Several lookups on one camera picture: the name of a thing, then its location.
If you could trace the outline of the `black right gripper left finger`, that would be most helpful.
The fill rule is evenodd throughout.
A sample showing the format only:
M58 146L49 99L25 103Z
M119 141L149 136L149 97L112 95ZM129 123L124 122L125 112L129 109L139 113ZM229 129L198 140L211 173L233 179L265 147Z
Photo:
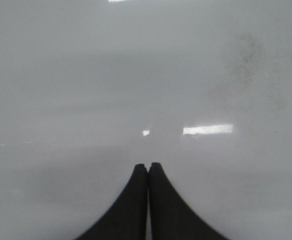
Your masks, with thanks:
M124 189L105 214L78 240L144 240L148 210L148 171L134 166Z

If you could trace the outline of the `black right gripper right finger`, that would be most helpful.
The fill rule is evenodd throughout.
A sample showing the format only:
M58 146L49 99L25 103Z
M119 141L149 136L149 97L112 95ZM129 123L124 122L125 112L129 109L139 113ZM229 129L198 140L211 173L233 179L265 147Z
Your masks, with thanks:
M187 205L159 162L153 162L149 168L148 189L154 240L226 239Z

